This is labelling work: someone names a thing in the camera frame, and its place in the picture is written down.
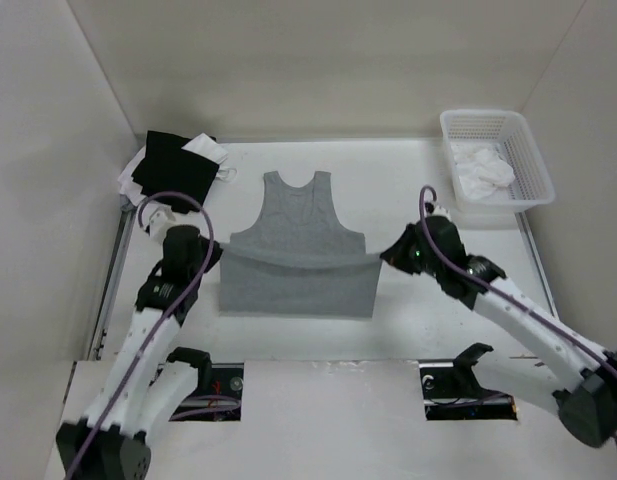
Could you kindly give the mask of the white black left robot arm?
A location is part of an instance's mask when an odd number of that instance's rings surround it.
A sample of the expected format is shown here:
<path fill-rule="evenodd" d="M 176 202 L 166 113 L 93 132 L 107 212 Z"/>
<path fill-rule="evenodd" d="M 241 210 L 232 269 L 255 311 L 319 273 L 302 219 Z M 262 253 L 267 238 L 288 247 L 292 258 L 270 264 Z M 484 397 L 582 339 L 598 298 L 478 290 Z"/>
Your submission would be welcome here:
<path fill-rule="evenodd" d="M 220 258 L 217 242 L 192 225 L 169 228 L 163 256 L 138 291 L 131 324 L 103 388 L 56 445 L 68 479 L 143 479 L 151 446 L 181 402 L 202 398 L 212 373 L 172 353 L 202 276 Z"/>

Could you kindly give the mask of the grey tank top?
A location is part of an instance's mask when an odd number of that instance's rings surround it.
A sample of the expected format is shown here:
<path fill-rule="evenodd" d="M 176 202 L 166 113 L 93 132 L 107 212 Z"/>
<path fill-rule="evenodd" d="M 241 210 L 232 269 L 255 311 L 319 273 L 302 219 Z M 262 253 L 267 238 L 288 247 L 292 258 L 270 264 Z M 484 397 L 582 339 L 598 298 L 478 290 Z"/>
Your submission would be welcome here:
<path fill-rule="evenodd" d="M 363 233 L 339 220 L 331 175 L 304 186 L 263 176 L 259 215 L 231 234 L 219 261 L 219 307 L 227 315 L 369 319 L 381 260 Z"/>

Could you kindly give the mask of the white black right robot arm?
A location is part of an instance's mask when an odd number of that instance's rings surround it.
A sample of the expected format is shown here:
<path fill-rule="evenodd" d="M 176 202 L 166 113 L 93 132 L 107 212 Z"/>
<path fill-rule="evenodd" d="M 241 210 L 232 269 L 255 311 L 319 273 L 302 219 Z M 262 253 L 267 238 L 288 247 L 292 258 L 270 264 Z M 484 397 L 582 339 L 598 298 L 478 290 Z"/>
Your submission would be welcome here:
<path fill-rule="evenodd" d="M 617 350 L 577 334 L 527 297 L 494 262 L 467 253 L 447 216 L 422 214 L 380 258 L 403 273 L 433 277 L 447 296 L 505 330 L 548 369 L 534 380 L 502 364 L 487 373 L 477 357 L 459 356 L 451 373 L 459 393 L 488 389 L 522 398 L 554 414 L 592 448 L 616 436 Z"/>

